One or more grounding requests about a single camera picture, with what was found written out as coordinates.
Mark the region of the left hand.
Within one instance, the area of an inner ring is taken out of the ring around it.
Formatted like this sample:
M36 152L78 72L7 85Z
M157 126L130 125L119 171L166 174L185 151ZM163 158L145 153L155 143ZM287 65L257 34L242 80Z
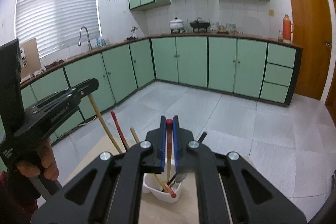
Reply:
M42 173L47 180L56 181L59 176L59 169L52 151L50 138L41 141L36 152L38 155L37 164L33 164L32 161L21 160L17 163L18 171L28 178L36 177Z

